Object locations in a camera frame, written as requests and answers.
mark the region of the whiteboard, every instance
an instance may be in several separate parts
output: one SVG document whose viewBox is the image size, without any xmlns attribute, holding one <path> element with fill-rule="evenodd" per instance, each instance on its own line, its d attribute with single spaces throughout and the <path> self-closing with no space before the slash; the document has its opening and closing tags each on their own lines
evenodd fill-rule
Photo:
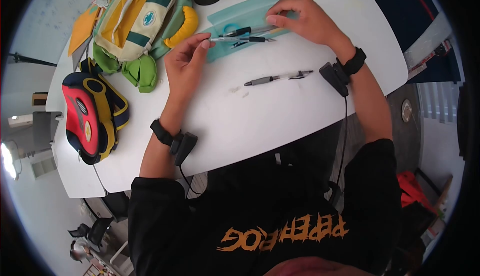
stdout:
<svg viewBox="0 0 480 276">
<path fill-rule="evenodd" d="M 32 0 L 15 33 L 10 53 L 58 63 L 74 21 L 90 0 Z"/>
</svg>

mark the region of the round logo patch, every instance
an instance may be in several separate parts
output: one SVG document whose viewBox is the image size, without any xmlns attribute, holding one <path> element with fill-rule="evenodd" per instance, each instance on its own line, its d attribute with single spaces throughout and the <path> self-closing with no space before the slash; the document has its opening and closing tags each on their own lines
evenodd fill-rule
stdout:
<svg viewBox="0 0 480 276">
<path fill-rule="evenodd" d="M 154 21 L 155 21 L 155 12 L 153 11 L 150 11 L 148 12 L 147 14 L 145 14 L 145 17 L 143 18 L 143 25 L 145 27 L 148 27 L 149 25 L 151 25 Z"/>
<path fill-rule="evenodd" d="M 87 142 L 90 142 L 92 139 L 92 128 L 88 121 L 85 122 L 85 138 L 87 139 Z"/>
</svg>

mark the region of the teal pencil case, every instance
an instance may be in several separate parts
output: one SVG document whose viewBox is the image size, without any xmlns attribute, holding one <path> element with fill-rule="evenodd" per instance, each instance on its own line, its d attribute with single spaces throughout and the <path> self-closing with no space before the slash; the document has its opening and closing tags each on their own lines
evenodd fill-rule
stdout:
<svg viewBox="0 0 480 276">
<path fill-rule="evenodd" d="M 209 27 L 203 32 L 212 33 L 212 37 L 219 37 L 220 34 L 224 34 L 235 29 L 266 25 L 267 23 L 265 21 L 265 14 L 267 13 L 268 9 L 270 9 L 278 1 L 279 0 L 247 0 L 225 8 L 207 16 L 208 21 L 211 22 L 213 26 Z M 263 35 L 262 37 L 273 38 L 285 33 L 288 33 L 288 31 L 282 30 Z M 255 42 L 245 43 L 238 47 L 232 48 L 234 44 L 235 42 L 217 42 L 213 48 L 209 49 L 207 54 L 207 62 L 211 63 L 218 58 L 247 48 L 255 44 Z"/>
</svg>

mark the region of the sticker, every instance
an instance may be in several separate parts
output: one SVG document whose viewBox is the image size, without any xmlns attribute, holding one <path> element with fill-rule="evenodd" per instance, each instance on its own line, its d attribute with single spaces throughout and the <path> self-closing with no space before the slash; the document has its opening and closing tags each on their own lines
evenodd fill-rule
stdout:
<svg viewBox="0 0 480 276">
<path fill-rule="evenodd" d="M 153 21 L 155 21 L 155 12 L 153 11 L 150 11 L 148 12 L 145 17 L 143 18 L 143 25 L 145 27 L 148 27 L 149 25 L 151 25 L 153 23 Z"/>
<path fill-rule="evenodd" d="M 84 105 L 84 103 L 79 98 L 76 98 L 75 101 L 77 102 L 77 105 L 80 111 L 83 114 L 88 115 L 87 107 Z"/>
<path fill-rule="evenodd" d="M 85 122 L 85 138 L 87 139 L 87 142 L 90 142 L 92 139 L 92 128 L 88 121 Z"/>
</svg>

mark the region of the hand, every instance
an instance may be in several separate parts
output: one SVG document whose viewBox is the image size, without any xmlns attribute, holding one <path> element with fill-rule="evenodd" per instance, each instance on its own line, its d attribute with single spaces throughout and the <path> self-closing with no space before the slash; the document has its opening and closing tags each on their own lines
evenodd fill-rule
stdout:
<svg viewBox="0 0 480 276">
<path fill-rule="evenodd" d="M 179 43 L 165 55 L 165 69 L 170 87 L 167 102 L 186 106 L 200 83 L 202 68 L 209 48 L 211 33 L 199 33 Z"/>
<path fill-rule="evenodd" d="M 285 16 L 290 10 L 299 13 L 298 20 Z M 267 11 L 266 16 L 268 23 L 288 29 L 317 44 L 331 47 L 336 39 L 347 38 L 313 0 L 279 0 Z"/>
<path fill-rule="evenodd" d="M 183 114 L 200 83 L 208 49 L 215 46 L 214 42 L 207 40 L 210 36 L 211 33 L 193 35 L 164 57 L 170 94 L 160 123 L 171 135 L 176 135 L 180 130 Z"/>
</svg>

